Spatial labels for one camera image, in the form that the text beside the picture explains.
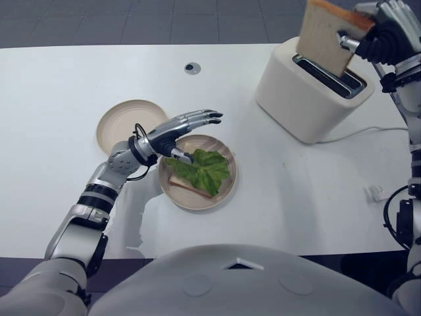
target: white table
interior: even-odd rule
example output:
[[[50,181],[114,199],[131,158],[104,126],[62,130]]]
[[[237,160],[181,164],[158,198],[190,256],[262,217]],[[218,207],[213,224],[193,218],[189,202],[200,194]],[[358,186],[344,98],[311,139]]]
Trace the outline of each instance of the white table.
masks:
[[[223,124],[195,131],[231,148],[239,180],[226,203],[198,213],[162,194],[156,170],[127,185],[107,228],[106,257],[156,257],[213,243],[300,255],[399,249],[382,226],[384,203],[371,201],[365,189],[382,185],[392,192],[407,182],[407,133],[366,132],[312,146],[298,142],[253,99],[274,47],[0,49],[0,256],[43,257],[69,207],[106,159],[95,138],[99,119],[130,99],[152,101],[170,117],[202,108],[223,112]],[[192,61],[202,67],[197,76],[184,72]],[[353,62],[378,81],[369,64]],[[372,125],[404,126],[377,86],[332,137]]]

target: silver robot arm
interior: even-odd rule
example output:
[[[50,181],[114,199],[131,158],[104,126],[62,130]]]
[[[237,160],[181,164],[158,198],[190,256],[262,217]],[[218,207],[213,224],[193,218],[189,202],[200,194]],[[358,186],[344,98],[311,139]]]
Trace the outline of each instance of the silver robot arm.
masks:
[[[382,91],[390,94],[408,126],[412,154],[408,194],[413,198],[401,201],[396,232],[391,231],[409,249],[407,274],[388,292],[411,315],[421,315],[421,25],[400,0],[361,3],[355,11],[373,18],[375,27],[362,41],[338,32],[338,42],[373,64]],[[395,72],[386,74],[381,64],[393,65]]]
[[[90,301],[87,277],[101,264],[108,240],[103,231],[128,177],[141,165],[154,165],[158,154],[192,163],[193,158],[176,147],[176,139],[194,128],[220,123],[221,116],[211,110],[186,113],[146,136],[117,143],[51,239],[45,261],[0,298],[0,315],[85,315]]]

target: black cable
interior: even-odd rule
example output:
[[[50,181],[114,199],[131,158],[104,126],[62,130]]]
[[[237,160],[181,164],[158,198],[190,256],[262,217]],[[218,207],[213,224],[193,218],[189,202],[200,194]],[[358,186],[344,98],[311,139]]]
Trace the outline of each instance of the black cable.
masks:
[[[395,232],[395,230],[393,229],[391,223],[390,223],[390,218],[389,218],[389,205],[390,202],[392,202],[393,198],[395,196],[397,196],[399,193],[401,193],[403,190],[406,190],[408,188],[408,186],[403,186],[402,188],[399,188],[398,190],[396,190],[390,197],[389,199],[387,199],[386,204],[384,205],[383,208],[383,218],[384,218],[384,225],[390,232],[390,235],[392,235],[393,239],[402,246],[402,248],[404,248],[405,250],[409,250],[409,247],[407,245],[405,245],[404,243],[400,242],[397,239],[397,233]]]
[[[134,124],[133,134],[136,135],[137,139],[141,138],[141,136],[146,137],[146,131],[142,127],[142,125],[140,125],[139,123]],[[147,167],[146,171],[142,175],[137,176],[135,178],[127,178],[126,181],[138,181],[138,180],[141,180],[141,179],[145,178],[146,174],[149,172],[149,168],[150,167]]]

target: plate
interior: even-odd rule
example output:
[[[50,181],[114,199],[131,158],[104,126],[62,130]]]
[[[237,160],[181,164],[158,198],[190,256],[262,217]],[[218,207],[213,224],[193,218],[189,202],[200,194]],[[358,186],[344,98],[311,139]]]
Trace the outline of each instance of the plate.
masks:
[[[162,157],[158,167],[159,182],[165,194],[176,205],[194,211],[209,209],[224,201],[231,194],[237,180],[237,165],[235,164],[235,159],[230,149],[221,141],[207,135],[189,135],[180,138],[177,141],[177,146],[188,152],[192,152],[196,148],[201,148],[206,151],[219,151],[221,155],[227,158],[230,177],[222,181],[219,193],[216,196],[212,198],[201,196],[190,190],[171,185],[168,180],[171,177],[172,169],[165,164],[164,157]]]
[[[112,147],[133,135],[134,124],[139,123],[149,133],[168,120],[165,112],[146,100],[125,101],[109,109],[97,127],[99,147],[109,155]]]

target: gray tile floor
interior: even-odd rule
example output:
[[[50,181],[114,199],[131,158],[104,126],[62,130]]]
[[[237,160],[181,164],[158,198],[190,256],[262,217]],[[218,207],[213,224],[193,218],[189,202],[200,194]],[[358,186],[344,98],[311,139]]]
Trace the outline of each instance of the gray tile floor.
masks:
[[[280,43],[306,0],[0,0],[0,48]],[[332,0],[351,9],[359,0]],[[407,0],[420,16],[420,0]]]

